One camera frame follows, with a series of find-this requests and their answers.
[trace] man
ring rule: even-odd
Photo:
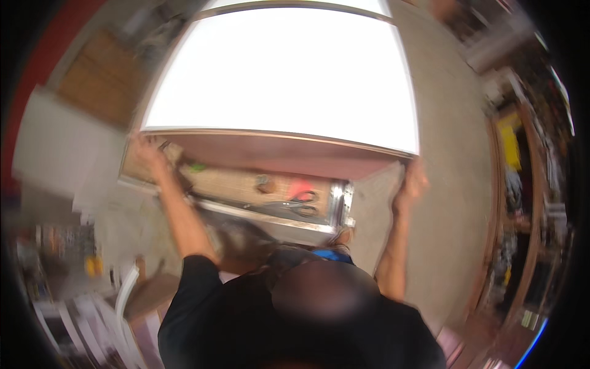
[[[403,303],[409,212],[428,185],[420,162],[410,164],[394,200],[373,295],[372,279],[338,244],[321,252],[280,246],[260,270],[223,285],[219,258],[168,160],[141,134],[131,147],[160,186],[183,258],[158,334],[167,369],[445,367],[420,313]]]

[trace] scissors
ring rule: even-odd
[[[290,200],[270,201],[259,206],[246,205],[244,208],[255,207],[261,210],[288,209],[301,217],[314,217],[318,214],[315,206],[308,205],[317,201],[317,194],[314,191],[302,191]]]

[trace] black t-shirt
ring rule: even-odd
[[[445,368],[416,309],[381,296],[354,323],[308,326],[276,312],[263,277],[244,275],[223,285],[209,259],[186,257],[158,333],[166,369],[258,368],[279,358],[337,368]]]

